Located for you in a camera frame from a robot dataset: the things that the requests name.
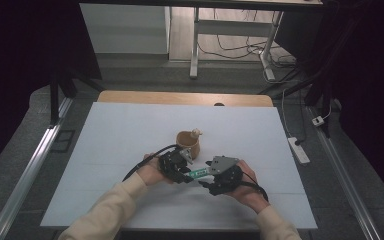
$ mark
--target wrist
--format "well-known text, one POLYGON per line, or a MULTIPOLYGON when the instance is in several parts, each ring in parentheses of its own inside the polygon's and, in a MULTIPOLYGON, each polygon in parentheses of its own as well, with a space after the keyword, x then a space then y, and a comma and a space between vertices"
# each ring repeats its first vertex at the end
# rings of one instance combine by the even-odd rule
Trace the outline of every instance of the wrist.
POLYGON ((270 206, 270 203, 264 199, 263 195, 257 192, 245 195, 241 203, 254 210, 257 214, 270 206))

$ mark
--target white table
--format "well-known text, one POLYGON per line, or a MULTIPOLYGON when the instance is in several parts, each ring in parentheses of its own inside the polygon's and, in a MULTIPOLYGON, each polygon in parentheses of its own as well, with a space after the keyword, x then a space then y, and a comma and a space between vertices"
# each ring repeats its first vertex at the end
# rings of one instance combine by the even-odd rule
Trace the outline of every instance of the white table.
MULTIPOLYGON (((193 128, 204 135, 191 168, 204 167, 216 155, 245 159, 281 215, 297 228, 317 228, 276 108, 100 102, 89 113, 41 226, 67 227, 145 153, 173 144, 177 132, 193 128)), ((252 210, 230 197, 212 196, 196 182, 159 184, 139 200, 123 227, 252 231, 254 218, 252 210)))

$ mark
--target metal frame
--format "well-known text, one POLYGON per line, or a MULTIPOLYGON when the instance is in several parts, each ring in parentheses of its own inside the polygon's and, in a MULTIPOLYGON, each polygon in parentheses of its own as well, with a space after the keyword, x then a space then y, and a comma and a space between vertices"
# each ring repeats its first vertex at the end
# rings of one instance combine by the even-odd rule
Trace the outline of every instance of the metal frame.
MULTIPOLYGON (((274 36, 277 32, 277 27, 280 21, 280 14, 276 18, 276 24, 270 23, 256 23, 256 22, 239 22, 239 21, 223 21, 223 20, 199 20, 199 8, 194 9, 194 32, 192 42, 192 56, 191 56, 191 68, 189 77, 196 79, 198 77, 198 35, 229 35, 229 36, 253 36, 253 37, 267 37, 267 44, 265 49, 270 48, 274 36)), ((268 51, 262 58, 263 65, 268 63, 267 57, 268 51)), ((271 68, 264 68, 267 76, 272 76, 269 80, 274 80, 273 71, 271 68)))
MULTIPOLYGON (((307 114, 310 119, 317 117, 314 108, 307 107, 307 114)), ((381 236, 377 227, 367 210, 366 205, 361 199, 356 187, 354 186, 342 160, 336 151, 335 145, 332 141, 325 136, 320 128, 317 128, 317 135, 319 136, 320 142, 323 145, 324 150, 327 153, 328 159, 332 164, 332 168, 338 177, 339 183, 347 196, 348 202, 351 208, 354 210, 355 216, 360 223, 360 227, 363 230, 366 239, 380 240, 381 236)))
POLYGON ((71 106, 72 101, 72 99, 65 98, 61 103, 59 108, 59 120, 56 122, 54 127, 48 128, 48 130, 46 130, 42 140, 36 148, 36 151, 33 153, 32 158, 30 159, 26 169, 21 175, 20 180, 18 181, 17 185, 11 193, 11 196, 8 198, 8 201, 2 209, 0 213, 0 240, 5 239, 5 236, 11 228, 11 225, 14 222, 14 219, 17 216, 18 211, 24 202, 24 199, 30 191, 30 187, 34 182, 36 175, 39 173, 39 170, 45 161, 51 145, 61 128, 61 125, 65 119, 68 109, 71 106))
POLYGON ((283 12, 277 12, 274 18, 274 22, 272 22, 271 30, 267 38, 267 43, 264 47, 264 51, 260 53, 260 60, 261 60, 261 63, 263 64, 264 72, 266 73, 266 77, 268 81, 275 80, 273 70, 269 62, 269 55, 270 55, 271 45, 274 42, 274 37, 276 36, 277 29, 279 27, 279 23, 280 23, 280 19, 282 18, 282 15, 283 15, 283 12))

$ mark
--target brown paper cup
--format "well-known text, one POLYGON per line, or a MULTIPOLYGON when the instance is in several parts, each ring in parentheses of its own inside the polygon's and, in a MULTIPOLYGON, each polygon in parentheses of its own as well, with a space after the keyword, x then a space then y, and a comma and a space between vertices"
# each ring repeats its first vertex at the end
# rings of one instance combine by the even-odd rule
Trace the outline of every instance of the brown paper cup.
POLYGON ((190 131, 182 131, 177 134, 176 144, 182 148, 190 148, 192 159, 198 157, 199 154, 199 138, 191 137, 190 131))

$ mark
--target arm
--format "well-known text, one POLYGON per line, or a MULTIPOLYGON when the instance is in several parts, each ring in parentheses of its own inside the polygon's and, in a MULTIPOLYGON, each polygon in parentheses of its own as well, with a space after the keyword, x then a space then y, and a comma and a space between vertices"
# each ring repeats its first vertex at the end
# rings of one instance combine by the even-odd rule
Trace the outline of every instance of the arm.
MULTIPOLYGON (((241 160, 238 166, 244 173, 249 175, 248 177, 244 174, 242 181, 253 182, 250 177, 253 180, 257 180, 254 171, 252 171, 245 161, 241 160)), ((296 228, 290 222, 284 220, 257 190, 246 186, 239 186, 235 191, 227 195, 235 198, 238 202, 250 207, 257 213, 256 222, 261 230, 261 239, 301 239, 296 228)))
POLYGON ((157 159, 154 158, 102 195, 90 211, 77 219, 58 239, 114 239, 120 227, 133 215, 135 201, 147 192, 148 186, 162 180, 165 178, 158 171, 157 159))

